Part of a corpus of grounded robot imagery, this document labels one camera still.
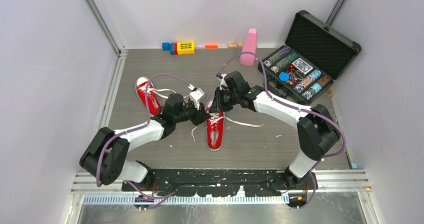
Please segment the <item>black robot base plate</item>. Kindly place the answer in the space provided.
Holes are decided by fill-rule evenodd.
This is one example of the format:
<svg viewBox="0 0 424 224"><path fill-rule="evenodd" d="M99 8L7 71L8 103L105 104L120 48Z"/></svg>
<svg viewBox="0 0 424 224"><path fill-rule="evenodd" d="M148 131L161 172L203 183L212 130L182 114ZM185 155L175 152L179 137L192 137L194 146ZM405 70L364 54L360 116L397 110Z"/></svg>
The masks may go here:
<svg viewBox="0 0 424 224"><path fill-rule="evenodd" d="M118 176L122 191L166 197L276 197L288 191L306 194L318 188L316 175L292 177L276 169L145 169Z"/></svg>

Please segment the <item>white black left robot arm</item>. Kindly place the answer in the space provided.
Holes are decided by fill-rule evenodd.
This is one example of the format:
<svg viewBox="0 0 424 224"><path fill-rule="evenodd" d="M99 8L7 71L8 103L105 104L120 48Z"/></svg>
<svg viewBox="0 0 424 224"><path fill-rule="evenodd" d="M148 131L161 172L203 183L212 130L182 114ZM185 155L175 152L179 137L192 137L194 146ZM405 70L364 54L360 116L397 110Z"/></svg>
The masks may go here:
<svg viewBox="0 0 424 224"><path fill-rule="evenodd" d="M153 186L150 168L140 161L129 161L130 151L150 142L167 138L179 123L190 121L198 126L208 120L201 89L192 91L188 101L178 93L168 96L161 113L148 121L123 130L100 128L82 154L79 165L93 177L96 184L110 185L116 180L130 181L141 191Z"/></svg>

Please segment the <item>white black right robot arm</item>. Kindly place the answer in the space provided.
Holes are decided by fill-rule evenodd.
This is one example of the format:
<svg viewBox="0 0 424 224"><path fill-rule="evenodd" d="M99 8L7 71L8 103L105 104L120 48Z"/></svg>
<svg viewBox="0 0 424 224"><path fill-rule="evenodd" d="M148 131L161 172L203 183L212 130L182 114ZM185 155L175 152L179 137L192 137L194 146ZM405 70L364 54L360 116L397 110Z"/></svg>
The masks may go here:
<svg viewBox="0 0 424 224"><path fill-rule="evenodd" d="M321 104L314 107L296 104L261 86L250 86L238 71L216 76L220 85L209 109L212 113L229 112L239 105L274 117L297 131L300 151L285 169L284 179L288 187L299 189L306 181L305 176L342 136L328 109Z"/></svg>

